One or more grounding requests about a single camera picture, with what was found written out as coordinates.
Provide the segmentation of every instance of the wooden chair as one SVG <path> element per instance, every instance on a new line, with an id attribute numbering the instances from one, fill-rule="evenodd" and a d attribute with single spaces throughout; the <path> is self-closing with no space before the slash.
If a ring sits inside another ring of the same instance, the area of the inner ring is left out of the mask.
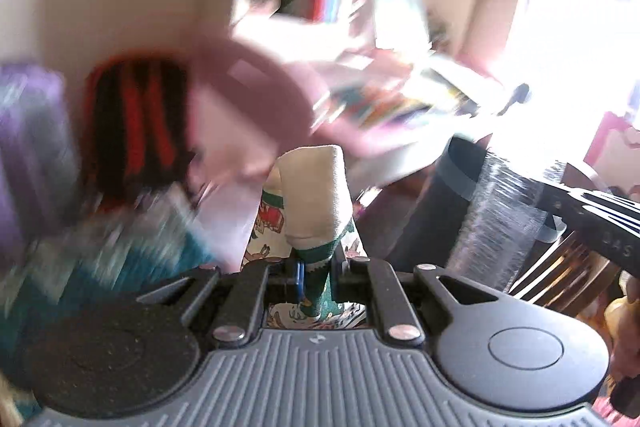
<path id="1" fill-rule="evenodd" d="M 572 162 L 562 178 L 570 187 L 607 190 L 596 172 L 583 162 Z M 572 232 L 556 242 L 509 290 L 510 295 L 565 315 L 575 316 L 616 279 L 620 268 L 590 250 Z"/>

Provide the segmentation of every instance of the black trash can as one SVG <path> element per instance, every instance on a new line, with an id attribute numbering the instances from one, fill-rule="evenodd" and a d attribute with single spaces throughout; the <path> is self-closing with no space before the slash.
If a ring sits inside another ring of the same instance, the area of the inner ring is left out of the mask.
<path id="1" fill-rule="evenodd" d="M 551 248 L 554 243 L 560 239 L 561 235 L 566 231 L 566 225 L 564 221 L 558 217 L 553 216 L 552 214 L 546 214 L 546 219 L 542 228 L 538 232 L 538 237 L 536 237 L 535 243 L 533 243 L 533 247 L 529 251 L 529 255 L 527 255 L 524 260 L 524 264 L 518 275 L 516 280 L 526 274 L 527 271 L 537 263 L 538 259 L 540 259 L 549 248 Z"/>
<path id="2" fill-rule="evenodd" d="M 465 219 L 486 149 L 454 136 L 436 163 L 430 185 L 415 204 L 386 261 L 396 271 L 416 264 L 445 266 Z"/>

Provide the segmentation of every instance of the metal screw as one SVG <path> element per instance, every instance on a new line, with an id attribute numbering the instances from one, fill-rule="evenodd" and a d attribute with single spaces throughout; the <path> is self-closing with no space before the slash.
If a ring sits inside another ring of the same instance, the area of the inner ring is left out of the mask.
<path id="1" fill-rule="evenodd" d="M 396 341 L 412 341 L 420 336 L 420 330 L 411 324 L 398 324 L 389 328 L 389 336 Z"/>
<path id="2" fill-rule="evenodd" d="M 246 332 L 238 326 L 218 326 L 213 330 L 213 338 L 220 342 L 237 342 L 244 339 Z"/>

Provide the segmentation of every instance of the teal cloth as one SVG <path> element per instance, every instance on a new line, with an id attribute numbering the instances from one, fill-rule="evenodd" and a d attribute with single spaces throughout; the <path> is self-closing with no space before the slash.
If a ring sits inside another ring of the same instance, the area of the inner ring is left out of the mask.
<path id="1" fill-rule="evenodd" d="M 211 254 L 199 245 L 193 236 L 186 234 L 184 247 L 177 263 L 171 266 L 148 250 L 142 253 L 131 248 L 124 266 L 111 287 L 105 287 L 94 279 L 80 263 L 74 268 L 58 302 L 52 302 L 28 275 L 13 302 L 8 315 L 2 313 L 0 303 L 0 370 L 14 385 L 28 389 L 28 381 L 22 368 L 21 349 L 44 327 L 54 321 L 75 314 L 82 307 L 107 301 L 121 293 L 134 293 L 144 286 L 162 279 L 174 277 L 200 264 L 214 261 Z M 20 277 L 19 274 L 9 277 Z M 18 404 L 27 418 L 38 412 L 36 403 Z"/>

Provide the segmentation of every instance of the clutter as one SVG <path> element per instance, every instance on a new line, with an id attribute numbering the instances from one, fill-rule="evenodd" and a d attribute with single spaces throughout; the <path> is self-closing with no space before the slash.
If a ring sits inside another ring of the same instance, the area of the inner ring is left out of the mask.
<path id="1" fill-rule="evenodd" d="M 449 37 L 450 30 L 447 27 L 447 23 L 433 11 L 427 12 L 427 20 L 433 50 L 444 54 L 449 53 L 451 39 Z"/>
<path id="2" fill-rule="evenodd" d="M 420 100 L 404 96 L 396 90 L 365 85 L 337 91 L 332 96 L 334 114 L 342 114 L 356 126 L 369 128 L 430 106 Z"/>
<path id="3" fill-rule="evenodd" d="M 79 162 L 63 79 L 35 64 L 0 65 L 0 273 L 43 234 L 78 219 Z"/>

